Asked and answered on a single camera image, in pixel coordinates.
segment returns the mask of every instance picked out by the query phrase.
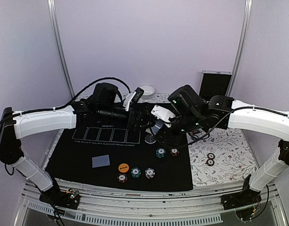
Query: orange poker chip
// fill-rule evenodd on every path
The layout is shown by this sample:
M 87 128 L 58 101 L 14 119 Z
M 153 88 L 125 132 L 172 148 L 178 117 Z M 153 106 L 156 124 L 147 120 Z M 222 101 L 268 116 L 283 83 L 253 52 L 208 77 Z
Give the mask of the orange poker chip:
M 121 173 L 126 173 L 126 172 L 128 172 L 128 170 L 129 170 L 129 165 L 126 164 L 126 163 L 122 163 L 122 164 L 118 167 L 118 170 L 119 170 Z

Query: white wall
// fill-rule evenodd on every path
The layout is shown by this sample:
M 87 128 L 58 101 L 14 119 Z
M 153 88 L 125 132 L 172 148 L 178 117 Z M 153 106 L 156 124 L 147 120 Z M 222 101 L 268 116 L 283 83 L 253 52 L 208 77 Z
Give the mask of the white wall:
M 56 1 L 74 90 L 105 76 L 131 89 L 198 90 L 202 70 L 232 70 L 244 7 L 245 0 Z
M 69 100 L 45 0 L 0 0 L 0 118 L 15 110 Z M 40 162 L 53 133 L 27 137 L 23 147 Z M 0 226 L 10 226 L 25 179 L 6 174 L 0 162 Z
M 244 54 L 233 97 L 255 105 L 289 110 L 289 0 L 254 0 Z M 246 132 L 263 164 L 278 139 Z M 275 181 L 289 221 L 289 169 Z

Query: vent grille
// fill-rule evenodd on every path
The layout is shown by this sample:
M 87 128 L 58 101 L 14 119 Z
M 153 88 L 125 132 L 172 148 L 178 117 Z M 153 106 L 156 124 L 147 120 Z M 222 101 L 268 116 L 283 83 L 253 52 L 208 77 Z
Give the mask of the vent grille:
M 46 204 L 29 201 L 28 207 L 39 212 L 53 215 L 54 210 Z M 96 217 L 83 213 L 65 213 L 63 218 L 97 226 L 204 226 L 222 223 L 221 215 L 214 214 L 198 218 L 165 219 L 165 220 L 133 220 Z

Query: floral pattern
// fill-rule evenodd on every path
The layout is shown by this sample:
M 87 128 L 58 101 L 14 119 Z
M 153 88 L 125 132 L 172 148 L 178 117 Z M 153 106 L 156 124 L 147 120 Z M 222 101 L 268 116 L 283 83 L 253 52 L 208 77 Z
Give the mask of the floral pattern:
M 169 94 L 154 94 L 148 100 L 140 99 L 139 103 L 168 103 L 168 96 Z M 77 101 L 87 97 L 88 95 L 80 95 Z M 44 163 L 44 168 L 47 166 L 62 132 L 63 130 L 58 132 Z M 213 166 L 206 164 L 208 153 L 215 155 Z M 240 129 L 214 129 L 209 138 L 190 145 L 189 154 L 194 187 L 243 181 L 246 176 L 257 170 L 252 151 Z

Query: white bowl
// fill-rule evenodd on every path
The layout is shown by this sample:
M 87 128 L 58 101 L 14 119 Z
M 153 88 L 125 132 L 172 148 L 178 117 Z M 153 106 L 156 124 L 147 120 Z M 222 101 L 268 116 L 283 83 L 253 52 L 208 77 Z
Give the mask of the white bowl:
M 142 99 L 150 99 L 155 93 L 155 89 L 152 86 L 141 86 L 144 90 L 144 94 L 141 96 Z

